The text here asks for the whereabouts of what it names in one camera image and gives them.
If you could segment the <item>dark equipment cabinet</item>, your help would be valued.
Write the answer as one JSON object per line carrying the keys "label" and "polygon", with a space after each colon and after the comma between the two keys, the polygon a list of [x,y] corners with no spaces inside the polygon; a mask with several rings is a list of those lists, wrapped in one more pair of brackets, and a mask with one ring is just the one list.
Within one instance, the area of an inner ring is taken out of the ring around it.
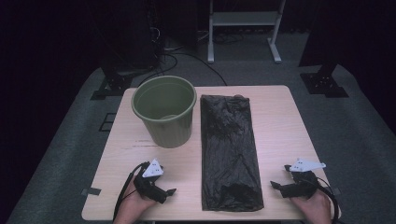
{"label": "dark equipment cabinet", "polygon": [[106,33],[118,57],[132,68],[152,68],[159,60],[152,42],[145,0],[106,0]]}

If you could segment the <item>white metal stand frame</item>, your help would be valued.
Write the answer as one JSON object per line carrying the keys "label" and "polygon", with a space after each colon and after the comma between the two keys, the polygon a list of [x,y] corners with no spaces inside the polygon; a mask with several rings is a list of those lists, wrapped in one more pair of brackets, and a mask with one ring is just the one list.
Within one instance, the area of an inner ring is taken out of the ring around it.
{"label": "white metal stand frame", "polygon": [[216,12],[213,9],[214,0],[209,0],[208,44],[207,61],[213,63],[214,55],[214,28],[226,26],[272,26],[272,36],[267,39],[269,49],[275,63],[281,63],[281,57],[276,47],[276,38],[283,16],[286,0],[280,0],[277,11],[257,12]]}

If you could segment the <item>person's right hand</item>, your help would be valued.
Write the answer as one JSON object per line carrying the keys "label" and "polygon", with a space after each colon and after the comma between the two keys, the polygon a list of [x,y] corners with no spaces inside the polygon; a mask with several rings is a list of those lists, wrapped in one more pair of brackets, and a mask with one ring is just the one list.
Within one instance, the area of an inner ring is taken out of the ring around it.
{"label": "person's right hand", "polygon": [[332,224],[331,202],[322,191],[317,190],[309,199],[293,197],[290,201],[311,224]]}

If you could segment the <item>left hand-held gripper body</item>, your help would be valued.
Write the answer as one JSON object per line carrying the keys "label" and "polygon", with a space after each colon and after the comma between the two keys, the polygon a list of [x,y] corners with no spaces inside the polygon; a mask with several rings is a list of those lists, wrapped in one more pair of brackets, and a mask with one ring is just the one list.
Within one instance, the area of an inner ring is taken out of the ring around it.
{"label": "left hand-held gripper body", "polygon": [[140,195],[157,203],[164,203],[168,197],[168,193],[155,185],[155,182],[162,175],[163,168],[156,159],[144,162],[134,179],[134,186]]}

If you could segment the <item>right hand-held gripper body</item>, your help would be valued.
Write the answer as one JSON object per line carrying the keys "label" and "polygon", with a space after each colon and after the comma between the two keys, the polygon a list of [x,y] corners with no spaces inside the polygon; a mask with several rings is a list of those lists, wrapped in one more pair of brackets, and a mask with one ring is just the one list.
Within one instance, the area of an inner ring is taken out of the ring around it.
{"label": "right hand-held gripper body", "polygon": [[314,170],[325,167],[326,164],[323,162],[297,159],[296,162],[291,165],[289,172],[293,183],[284,185],[283,190],[280,190],[282,197],[312,197],[317,189],[321,187]]}

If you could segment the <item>black metal stand base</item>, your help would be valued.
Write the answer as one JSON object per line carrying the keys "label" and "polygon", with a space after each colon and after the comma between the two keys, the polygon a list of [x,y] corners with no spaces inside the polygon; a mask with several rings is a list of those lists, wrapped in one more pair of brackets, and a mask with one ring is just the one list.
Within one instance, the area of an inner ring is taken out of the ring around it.
{"label": "black metal stand base", "polygon": [[300,74],[308,92],[322,94],[327,98],[347,98],[347,92],[332,77],[335,67],[336,63],[325,63],[316,73]]}
{"label": "black metal stand base", "polygon": [[122,96],[133,81],[132,69],[123,63],[101,61],[105,75],[99,89],[92,94],[92,100],[105,100],[107,96]]}

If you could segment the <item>green plastic trash bin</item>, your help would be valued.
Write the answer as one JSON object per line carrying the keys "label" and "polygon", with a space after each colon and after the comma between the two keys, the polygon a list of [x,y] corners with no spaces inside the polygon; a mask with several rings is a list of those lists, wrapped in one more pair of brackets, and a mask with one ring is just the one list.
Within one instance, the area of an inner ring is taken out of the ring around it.
{"label": "green plastic trash bin", "polygon": [[191,137],[196,101],[196,90],[188,80],[163,76],[141,84],[134,91],[131,106],[156,145],[174,148]]}

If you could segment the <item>black plastic garbage bag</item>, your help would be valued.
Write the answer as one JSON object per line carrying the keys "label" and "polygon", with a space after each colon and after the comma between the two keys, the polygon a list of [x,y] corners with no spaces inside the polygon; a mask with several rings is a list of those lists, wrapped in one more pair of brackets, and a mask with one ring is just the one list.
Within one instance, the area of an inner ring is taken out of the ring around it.
{"label": "black plastic garbage bag", "polygon": [[200,107],[203,209],[263,209],[249,99],[241,95],[203,95]]}

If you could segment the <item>person's left hand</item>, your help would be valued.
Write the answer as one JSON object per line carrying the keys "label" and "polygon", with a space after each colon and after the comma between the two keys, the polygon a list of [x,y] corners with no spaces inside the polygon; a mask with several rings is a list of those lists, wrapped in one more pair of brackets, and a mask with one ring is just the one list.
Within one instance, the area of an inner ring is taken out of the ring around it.
{"label": "person's left hand", "polygon": [[134,181],[131,180],[122,196],[119,210],[113,224],[134,224],[150,207],[156,204],[149,198],[142,197],[135,191]]}

